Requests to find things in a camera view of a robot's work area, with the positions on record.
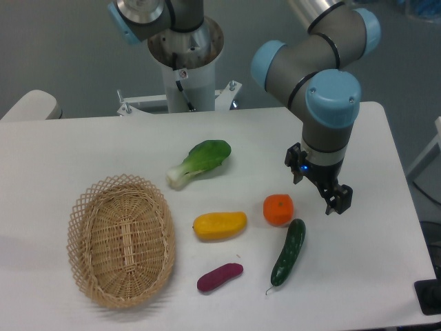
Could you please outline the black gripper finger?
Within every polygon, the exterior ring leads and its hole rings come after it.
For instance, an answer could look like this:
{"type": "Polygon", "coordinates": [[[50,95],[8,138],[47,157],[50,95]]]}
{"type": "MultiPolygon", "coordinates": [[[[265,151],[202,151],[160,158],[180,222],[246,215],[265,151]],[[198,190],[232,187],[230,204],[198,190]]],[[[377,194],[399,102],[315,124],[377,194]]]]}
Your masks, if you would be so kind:
{"type": "Polygon", "coordinates": [[[304,152],[301,150],[301,144],[295,143],[293,146],[287,149],[285,155],[285,165],[290,168],[291,173],[293,174],[293,183],[299,183],[302,178],[302,170],[303,166],[304,152]]]}
{"type": "Polygon", "coordinates": [[[337,183],[325,193],[327,203],[325,214],[330,215],[332,212],[342,214],[351,207],[352,196],[353,190],[350,186],[337,183]]]}

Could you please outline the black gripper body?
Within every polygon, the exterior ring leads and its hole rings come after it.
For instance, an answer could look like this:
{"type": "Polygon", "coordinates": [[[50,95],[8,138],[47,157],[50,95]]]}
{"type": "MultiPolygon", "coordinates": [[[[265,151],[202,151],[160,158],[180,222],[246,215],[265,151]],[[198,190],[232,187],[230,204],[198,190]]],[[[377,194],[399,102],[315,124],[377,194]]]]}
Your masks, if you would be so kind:
{"type": "Polygon", "coordinates": [[[307,178],[313,183],[322,197],[336,197],[345,192],[345,189],[338,183],[338,175],[342,167],[343,160],[332,165],[317,165],[310,161],[304,161],[300,166],[301,181],[307,178]]]}

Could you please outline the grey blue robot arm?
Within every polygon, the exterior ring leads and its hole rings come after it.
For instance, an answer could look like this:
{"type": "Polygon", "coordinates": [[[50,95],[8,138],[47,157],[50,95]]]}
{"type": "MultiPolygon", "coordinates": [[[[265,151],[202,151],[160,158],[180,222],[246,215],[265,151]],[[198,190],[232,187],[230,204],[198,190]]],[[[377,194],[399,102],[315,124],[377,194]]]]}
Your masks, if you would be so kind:
{"type": "MultiPolygon", "coordinates": [[[[368,10],[343,1],[292,1],[307,29],[297,46],[268,41],[251,62],[255,82],[302,122],[302,139],[285,157],[294,181],[309,179],[328,212],[346,211],[353,191],[338,182],[360,109],[358,80],[348,64],[374,50],[380,23],[368,10]]],[[[170,112],[212,111],[214,64],[224,38],[202,1],[112,1],[108,11],[129,44],[146,42],[161,65],[170,112]]]]}

